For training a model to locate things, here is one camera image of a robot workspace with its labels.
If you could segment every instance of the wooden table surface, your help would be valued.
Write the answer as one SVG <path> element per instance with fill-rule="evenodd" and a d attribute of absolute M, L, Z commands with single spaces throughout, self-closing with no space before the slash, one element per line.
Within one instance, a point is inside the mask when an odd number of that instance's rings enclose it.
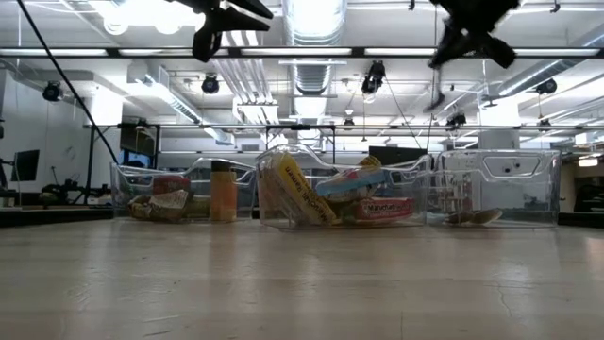
<path fill-rule="evenodd" d="M 0 230 L 0 339 L 602 339 L 604 233 Z"/>

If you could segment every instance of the red snack package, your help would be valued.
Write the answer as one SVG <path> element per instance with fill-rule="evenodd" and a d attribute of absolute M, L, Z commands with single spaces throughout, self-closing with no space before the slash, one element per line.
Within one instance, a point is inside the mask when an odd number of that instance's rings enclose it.
<path fill-rule="evenodd" d="M 359 201 L 353 215 L 356 223 L 390 223 L 413 214 L 412 198 L 368 198 Z"/>
<path fill-rule="evenodd" d="M 182 176 L 158 176 L 153 178 L 153 196 L 191 190 L 191 181 Z"/>

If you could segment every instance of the clear plastic bin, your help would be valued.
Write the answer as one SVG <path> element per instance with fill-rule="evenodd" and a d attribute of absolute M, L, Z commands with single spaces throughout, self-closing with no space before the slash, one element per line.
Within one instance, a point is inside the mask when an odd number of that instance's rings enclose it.
<path fill-rule="evenodd" d="M 430 225 L 500 228 L 557 223 L 561 154 L 554 150 L 456 150 L 430 180 Z"/>
<path fill-rule="evenodd" d="M 430 161 L 334 165 L 305 145 L 276 146 L 257 159 L 261 223 L 292 230 L 423 226 Z"/>
<path fill-rule="evenodd" d="M 253 166 L 200 158 L 171 173 L 111 165 L 115 215 L 158 222 L 232 222 L 251 219 L 256 204 Z"/>

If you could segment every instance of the exposed ductwork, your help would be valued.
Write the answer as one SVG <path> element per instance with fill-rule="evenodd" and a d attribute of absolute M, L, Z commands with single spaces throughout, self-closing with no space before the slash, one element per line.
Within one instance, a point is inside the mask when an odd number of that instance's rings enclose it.
<path fill-rule="evenodd" d="M 570 45 L 582 47 L 599 47 L 604 45 L 604 25 L 598 26 L 596 29 L 593 29 L 589 33 L 570 43 Z M 495 100 L 502 97 L 520 94 L 521 92 L 532 89 L 584 61 L 585 59 L 559 59 L 538 62 L 520 74 L 501 83 L 499 86 L 490 86 L 489 98 Z M 480 97 L 483 94 L 486 94 L 484 85 L 477 85 L 470 89 L 469 92 L 464 93 L 455 100 L 451 101 L 439 114 L 437 114 L 437 116 L 454 106 L 457 108 L 464 108 L 476 101 L 479 102 Z"/>
<path fill-rule="evenodd" d="M 604 25 L 600 25 L 598 28 L 570 43 L 570 45 L 582 47 L 599 47 L 604 45 Z M 495 98 L 520 94 L 584 61 L 585 59 L 559 59 L 538 62 L 517 76 L 503 82 L 497 88 Z"/>
<path fill-rule="evenodd" d="M 213 123 L 204 120 L 194 105 L 182 96 L 180 93 L 171 89 L 170 76 L 168 72 L 160 65 L 152 65 L 151 61 L 135 61 L 128 66 L 127 82 L 140 83 L 148 87 L 149 94 L 162 99 L 174 111 L 187 117 L 193 124 L 212 125 Z M 219 145 L 234 145 L 235 136 L 226 133 L 221 129 L 204 128 L 216 143 Z"/>
<path fill-rule="evenodd" d="M 287 44 L 295 46 L 338 45 L 344 33 L 346 0 L 282 0 Z M 331 65 L 295 65 L 295 89 L 300 94 L 320 95 L 329 87 Z M 296 98 L 300 116 L 318 118 L 325 112 L 325 98 Z"/>

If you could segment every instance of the orange bottle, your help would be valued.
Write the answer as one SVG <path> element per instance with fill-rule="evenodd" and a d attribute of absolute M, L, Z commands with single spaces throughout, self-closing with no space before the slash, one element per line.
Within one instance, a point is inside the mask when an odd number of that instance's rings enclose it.
<path fill-rule="evenodd" d="M 237 219 L 237 184 L 230 163 L 212 161 L 210 175 L 210 220 L 233 222 Z"/>

